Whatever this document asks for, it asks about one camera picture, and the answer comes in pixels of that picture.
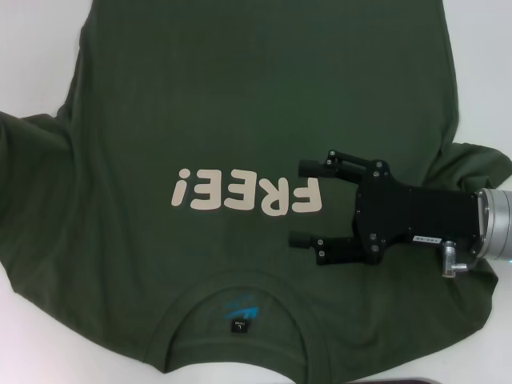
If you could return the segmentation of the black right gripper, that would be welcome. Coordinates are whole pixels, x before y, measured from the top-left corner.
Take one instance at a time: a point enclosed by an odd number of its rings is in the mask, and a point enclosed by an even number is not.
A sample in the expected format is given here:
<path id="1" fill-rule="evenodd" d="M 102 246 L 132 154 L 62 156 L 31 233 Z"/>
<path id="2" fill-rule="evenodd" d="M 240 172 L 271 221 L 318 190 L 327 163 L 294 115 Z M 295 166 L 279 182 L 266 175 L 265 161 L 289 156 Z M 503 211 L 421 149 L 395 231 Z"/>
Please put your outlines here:
<path id="1" fill-rule="evenodd" d="M 395 244 L 440 247 L 454 242 L 471 253 L 481 245 L 478 198 L 474 192 L 409 186 L 384 162 L 330 150 L 324 162 L 300 160 L 298 176 L 336 178 L 357 185 L 353 220 L 356 238 L 328 238 L 291 231 L 292 248 L 313 249 L 318 266 L 379 263 Z"/>

